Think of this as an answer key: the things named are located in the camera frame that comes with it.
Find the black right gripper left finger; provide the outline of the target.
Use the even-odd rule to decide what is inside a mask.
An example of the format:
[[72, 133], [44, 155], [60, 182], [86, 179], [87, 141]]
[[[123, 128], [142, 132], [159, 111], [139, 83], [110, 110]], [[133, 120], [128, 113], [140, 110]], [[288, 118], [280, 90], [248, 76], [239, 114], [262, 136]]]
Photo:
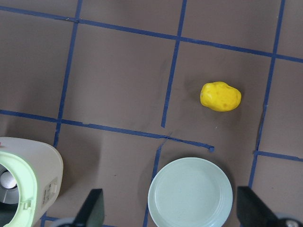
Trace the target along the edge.
[[61, 218], [51, 227], [101, 227], [105, 219], [102, 189], [92, 189], [74, 218]]

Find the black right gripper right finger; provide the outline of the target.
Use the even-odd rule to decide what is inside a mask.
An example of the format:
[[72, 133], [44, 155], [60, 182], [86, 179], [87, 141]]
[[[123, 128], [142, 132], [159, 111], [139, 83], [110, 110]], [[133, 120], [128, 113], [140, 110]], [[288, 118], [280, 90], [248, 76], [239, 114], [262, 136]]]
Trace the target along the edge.
[[237, 218], [243, 227], [301, 227], [293, 218], [278, 218], [248, 186], [237, 187]]

